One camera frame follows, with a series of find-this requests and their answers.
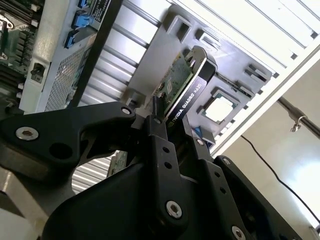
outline black metal bracket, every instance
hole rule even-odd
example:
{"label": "black metal bracket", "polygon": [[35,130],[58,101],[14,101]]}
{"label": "black metal bracket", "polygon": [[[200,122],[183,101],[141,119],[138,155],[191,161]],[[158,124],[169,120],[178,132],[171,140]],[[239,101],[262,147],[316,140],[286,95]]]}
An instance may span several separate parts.
{"label": "black metal bracket", "polygon": [[[112,102],[0,122],[6,193],[20,203],[16,183],[41,205],[44,240],[301,239],[231,160],[211,158],[187,117],[168,135],[158,98],[153,110],[143,118]],[[74,169],[115,150],[134,163],[72,196]]]}
{"label": "black metal bracket", "polygon": [[[43,182],[66,181],[79,164],[124,148],[135,119],[120,102],[7,118],[0,122],[0,166]],[[126,139],[115,137],[121,146],[111,149],[108,138],[118,130]]]}
{"label": "black metal bracket", "polygon": [[175,145],[168,141],[166,123],[155,115],[144,122],[146,135],[144,161],[149,170],[152,192],[149,227],[158,237],[178,237],[188,226]]}

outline motherboard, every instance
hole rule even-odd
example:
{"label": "motherboard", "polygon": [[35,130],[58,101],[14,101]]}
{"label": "motherboard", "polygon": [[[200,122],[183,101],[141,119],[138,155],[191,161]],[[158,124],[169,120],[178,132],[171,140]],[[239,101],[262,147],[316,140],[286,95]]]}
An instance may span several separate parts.
{"label": "motherboard", "polygon": [[20,101],[44,3],[44,0],[0,2],[0,97],[7,102]]}

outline circuit board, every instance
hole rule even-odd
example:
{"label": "circuit board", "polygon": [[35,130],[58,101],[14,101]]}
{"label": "circuit board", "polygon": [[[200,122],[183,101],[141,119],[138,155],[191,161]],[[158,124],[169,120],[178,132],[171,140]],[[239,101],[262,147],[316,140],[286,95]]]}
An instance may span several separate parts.
{"label": "circuit board", "polygon": [[26,76],[44,0],[2,0],[0,4],[0,65]]}
{"label": "circuit board", "polygon": [[9,20],[13,27],[2,34],[0,64],[25,76],[28,73],[37,32],[8,14],[1,15]]}
{"label": "circuit board", "polygon": [[192,79],[193,72],[184,56],[180,53],[164,75],[163,80],[153,92],[153,96],[163,99],[164,113],[167,113],[187,84]]}

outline label sticker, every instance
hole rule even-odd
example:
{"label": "label sticker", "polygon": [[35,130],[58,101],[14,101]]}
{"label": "label sticker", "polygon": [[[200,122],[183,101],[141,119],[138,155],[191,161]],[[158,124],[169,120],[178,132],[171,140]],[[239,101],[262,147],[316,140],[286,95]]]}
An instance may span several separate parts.
{"label": "label sticker", "polygon": [[167,90],[168,94],[172,91],[171,81],[168,82],[168,85],[166,86],[166,90]]}
{"label": "label sticker", "polygon": [[102,22],[102,19],[104,18],[104,15],[107,11],[108,3],[109,0],[96,0],[91,12],[91,16],[94,17],[97,22]]}

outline metal frame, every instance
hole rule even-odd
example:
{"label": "metal frame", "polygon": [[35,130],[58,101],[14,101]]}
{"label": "metal frame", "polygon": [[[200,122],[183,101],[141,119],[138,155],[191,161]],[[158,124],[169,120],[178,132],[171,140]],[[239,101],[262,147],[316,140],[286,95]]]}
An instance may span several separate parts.
{"label": "metal frame", "polygon": [[264,89],[258,101],[246,110],[244,119],[234,122],[228,131],[216,140],[216,145],[210,149],[211,155],[221,155],[319,60],[320,38],[318,37],[302,55],[297,57],[291,67],[278,78],[271,79],[273,84],[270,83],[271,86]]}

